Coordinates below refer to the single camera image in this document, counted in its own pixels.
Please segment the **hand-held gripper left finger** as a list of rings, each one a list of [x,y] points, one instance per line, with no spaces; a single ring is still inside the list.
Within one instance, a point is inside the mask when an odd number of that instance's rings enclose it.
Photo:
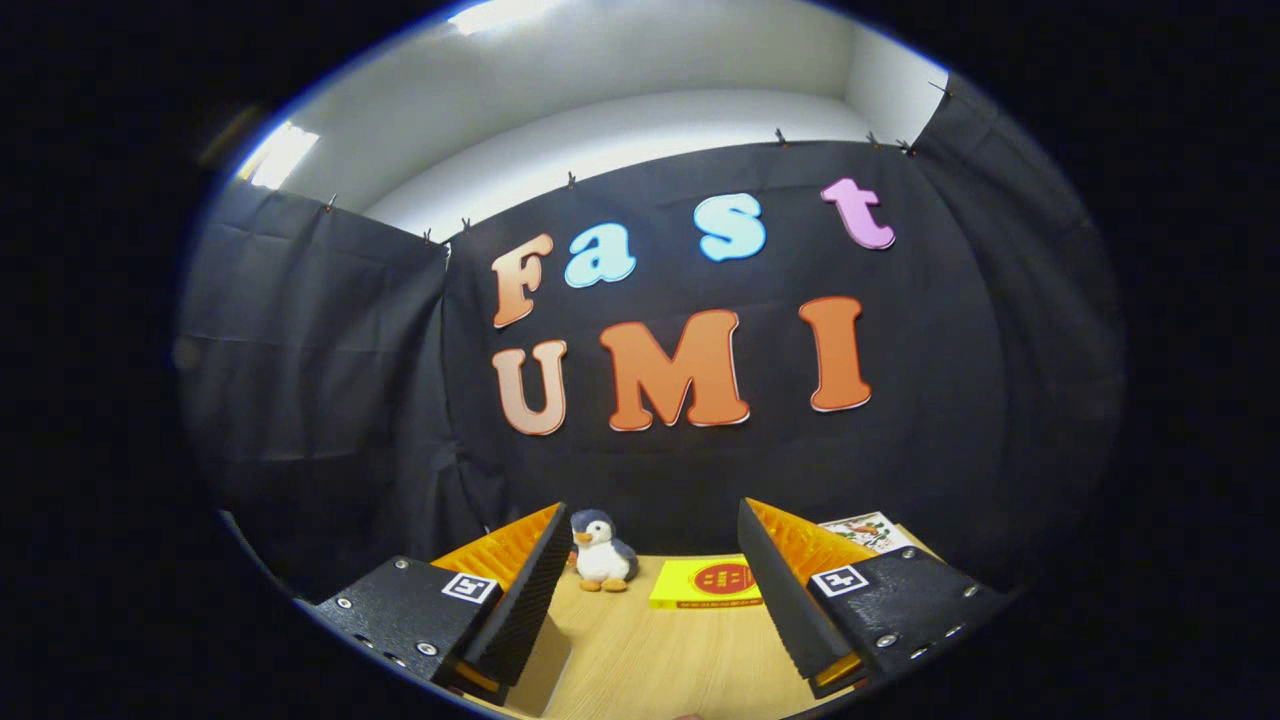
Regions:
[[[305,611],[434,691],[506,701],[527,666],[571,546],[553,503],[449,553],[394,556]]]

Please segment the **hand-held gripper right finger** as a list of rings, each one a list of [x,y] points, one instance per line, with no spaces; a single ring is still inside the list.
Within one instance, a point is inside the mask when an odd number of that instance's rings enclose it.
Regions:
[[[1011,602],[915,546],[886,553],[744,498],[740,550],[815,698],[878,691],[974,634]]]

